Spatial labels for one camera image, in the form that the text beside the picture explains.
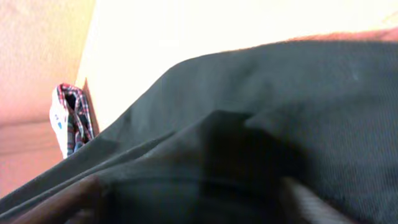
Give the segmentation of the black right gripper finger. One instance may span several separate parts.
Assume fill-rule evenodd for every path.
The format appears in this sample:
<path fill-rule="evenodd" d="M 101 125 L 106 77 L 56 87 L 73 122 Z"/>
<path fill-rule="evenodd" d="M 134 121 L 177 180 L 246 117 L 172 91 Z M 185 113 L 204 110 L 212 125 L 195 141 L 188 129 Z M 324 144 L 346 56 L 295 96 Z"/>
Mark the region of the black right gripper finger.
<path fill-rule="evenodd" d="M 280 200 L 287 223 L 355 224 L 299 181 L 284 177 L 281 180 L 281 187 Z"/>

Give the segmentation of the black garment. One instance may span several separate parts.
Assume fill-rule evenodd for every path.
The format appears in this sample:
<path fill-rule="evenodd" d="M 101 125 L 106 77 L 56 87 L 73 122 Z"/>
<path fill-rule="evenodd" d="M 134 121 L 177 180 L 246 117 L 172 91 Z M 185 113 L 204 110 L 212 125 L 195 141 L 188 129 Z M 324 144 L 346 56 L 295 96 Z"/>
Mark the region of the black garment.
<path fill-rule="evenodd" d="M 355 223 L 397 222 L 397 44 L 284 42 L 179 63 L 5 196 L 1 222 L 92 179 L 102 223 L 287 223 L 284 177 Z"/>

